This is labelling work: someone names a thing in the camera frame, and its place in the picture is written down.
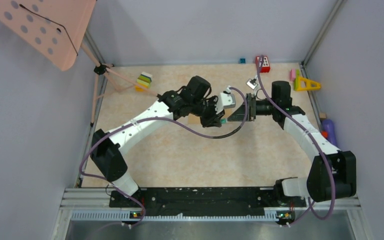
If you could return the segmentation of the brown kraft envelope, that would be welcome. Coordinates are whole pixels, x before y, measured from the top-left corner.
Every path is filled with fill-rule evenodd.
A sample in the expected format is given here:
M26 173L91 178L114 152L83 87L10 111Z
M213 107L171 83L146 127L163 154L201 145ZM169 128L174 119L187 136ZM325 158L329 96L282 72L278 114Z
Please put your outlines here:
M200 117L193 115L193 114L190 114L190 115L188 115L187 123L189 125L200 125L201 120L200 120Z

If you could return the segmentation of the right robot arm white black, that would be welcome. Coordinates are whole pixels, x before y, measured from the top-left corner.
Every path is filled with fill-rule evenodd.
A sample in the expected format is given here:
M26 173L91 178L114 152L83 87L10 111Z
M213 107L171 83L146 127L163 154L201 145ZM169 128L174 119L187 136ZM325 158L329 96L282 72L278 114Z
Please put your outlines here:
M310 123L305 112L293 105L290 84L281 80L272 82L271 97L265 99L257 99L261 86L256 78L249 79L246 84L253 93L246 95L246 103L227 120L240 122L245 113L248 113L249 122L257 116L272 116L311 160L307 177L290 177L275 182L274 202L279 206L287 206L294 197L310 197L315 202L330 201L332 191L336 199L353 197L357 192L356 156L330 143Z

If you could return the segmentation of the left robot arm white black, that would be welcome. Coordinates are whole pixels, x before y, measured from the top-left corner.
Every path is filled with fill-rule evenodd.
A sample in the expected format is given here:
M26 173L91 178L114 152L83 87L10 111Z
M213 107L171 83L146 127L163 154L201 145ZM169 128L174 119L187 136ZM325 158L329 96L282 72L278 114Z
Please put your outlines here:
M157 96L145 111L125 124L108 132L102 129L93 134L95 148L90 158L105 180L122 191L121 200L129 207L140 202L139 186L128 172L124 155L142 139L170 120L194 115L204 128L221 127L225 109L234 107L236 100L230 88L210 96L211 84L200 76L193 76L187 85Z

